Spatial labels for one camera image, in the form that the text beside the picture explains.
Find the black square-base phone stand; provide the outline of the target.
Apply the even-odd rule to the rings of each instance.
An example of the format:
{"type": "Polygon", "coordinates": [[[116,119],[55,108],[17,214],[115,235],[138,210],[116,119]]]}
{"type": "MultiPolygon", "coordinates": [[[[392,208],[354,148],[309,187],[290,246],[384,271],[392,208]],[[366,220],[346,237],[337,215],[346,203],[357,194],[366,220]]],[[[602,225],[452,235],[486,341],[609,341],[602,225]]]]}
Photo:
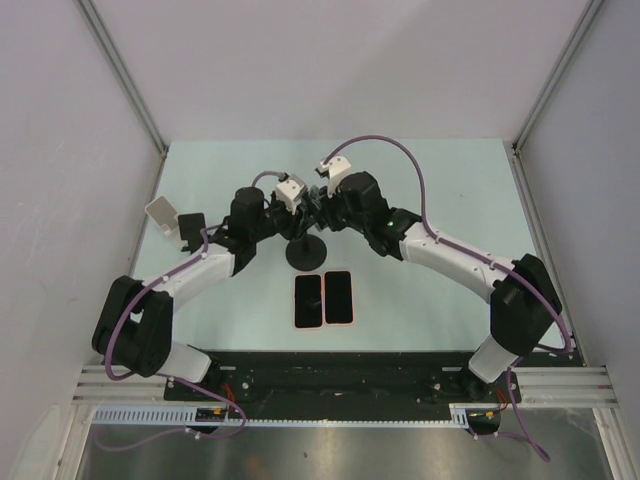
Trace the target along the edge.
{"type": "Polygon", "coordinates": [[[208,247],[205,215],[202,212],[181,214],[177,217],[183,252],[205,252],[208,247]]]}

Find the black round-base phone stand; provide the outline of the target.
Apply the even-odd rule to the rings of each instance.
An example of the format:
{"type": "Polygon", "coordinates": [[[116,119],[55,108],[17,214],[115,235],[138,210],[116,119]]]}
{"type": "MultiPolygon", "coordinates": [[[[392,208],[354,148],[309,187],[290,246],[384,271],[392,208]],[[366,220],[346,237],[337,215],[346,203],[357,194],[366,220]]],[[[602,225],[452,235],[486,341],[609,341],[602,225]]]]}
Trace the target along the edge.
{"type": "Polygon", "coordinates": [[[324,241],[310,234],[291,240],[285,249],[288,264],[298,271],[312,271],[321,267],[327,258],[324,241]]]}

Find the grey case phone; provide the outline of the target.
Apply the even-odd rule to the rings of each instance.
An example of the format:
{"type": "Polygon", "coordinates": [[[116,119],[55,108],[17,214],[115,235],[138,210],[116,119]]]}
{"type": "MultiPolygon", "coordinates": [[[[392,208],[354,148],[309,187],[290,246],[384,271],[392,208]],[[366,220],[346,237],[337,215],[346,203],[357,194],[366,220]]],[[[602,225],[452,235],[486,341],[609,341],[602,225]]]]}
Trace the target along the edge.
{"type": "Polygon", "coordinates": [[[313,185],[308,191],[309,201],[317,208],[321,207],[322,189],[313,185]]]}

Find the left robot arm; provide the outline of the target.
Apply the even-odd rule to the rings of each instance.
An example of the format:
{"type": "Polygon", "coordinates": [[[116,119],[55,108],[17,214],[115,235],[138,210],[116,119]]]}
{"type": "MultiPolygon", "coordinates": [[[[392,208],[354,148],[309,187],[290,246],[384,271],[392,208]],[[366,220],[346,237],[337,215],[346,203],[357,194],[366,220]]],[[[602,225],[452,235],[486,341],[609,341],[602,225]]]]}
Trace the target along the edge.
{"type": "Polygon", "coordinates": [[[181,378],[197,398],[214,397],[221,376],[210,368],[208,354],[174,341],[174,314],[211,285],[242,271],[259,242],[305,233],[312,224],[308,201],[307,188],[292,180],[279,183],[269,198],[256,187],[241,188],[221,224],[202,229],[201,246],[184,263],[151,281],[116,279],[92,338],[108,378],[181,378]]]}

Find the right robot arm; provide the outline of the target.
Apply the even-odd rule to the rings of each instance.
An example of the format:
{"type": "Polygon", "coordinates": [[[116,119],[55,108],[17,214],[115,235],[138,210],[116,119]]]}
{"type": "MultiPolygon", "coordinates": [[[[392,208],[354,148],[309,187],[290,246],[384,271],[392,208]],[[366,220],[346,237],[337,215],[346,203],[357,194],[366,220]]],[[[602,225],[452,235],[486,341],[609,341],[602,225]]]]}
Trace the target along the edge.
{"type": "Polygon", "coordinates": [[[419,215],[389,206],[368,172],[321,176],[327,181],[318,193],[322,227],[352,229],[378,255],[434,270],[488,304],[489,334],[461,376],[469,399],[486,400],[502,373],[539,347],[560,318],[562,305],[544,263],[530,254],[519,260],[493,257],[428,232],[419,215]]]}

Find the pink case phone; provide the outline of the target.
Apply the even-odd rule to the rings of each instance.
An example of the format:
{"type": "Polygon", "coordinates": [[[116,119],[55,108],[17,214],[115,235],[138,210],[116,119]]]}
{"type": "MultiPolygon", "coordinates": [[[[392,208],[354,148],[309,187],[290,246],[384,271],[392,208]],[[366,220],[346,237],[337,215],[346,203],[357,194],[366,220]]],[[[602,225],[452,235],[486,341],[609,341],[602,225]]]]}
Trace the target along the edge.
{"type": "Polygon", "coordinates": [[[322,301],[320,275],[299,275],[294,279],[294,326],[296,329],[316,329],[322,326],[322,301]]]}
{"type": "Polygon", "coordinates": [[[353,285],[350,272],[327,271],[324,274],[324,306],[327,324],[353,323],[353,285]]]}

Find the white phone stand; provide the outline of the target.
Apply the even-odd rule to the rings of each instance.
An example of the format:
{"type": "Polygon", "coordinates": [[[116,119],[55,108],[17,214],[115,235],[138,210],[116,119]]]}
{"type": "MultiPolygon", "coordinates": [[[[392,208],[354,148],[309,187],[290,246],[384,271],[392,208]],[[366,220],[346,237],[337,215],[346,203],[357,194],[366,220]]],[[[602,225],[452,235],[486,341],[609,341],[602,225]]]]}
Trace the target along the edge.
{"type": "Polygon", "coordinates": [[[178,212],[165,196],[158,196],[144,207],[149,219],[165,237],[172,237],[178,231],[178,212]]]}

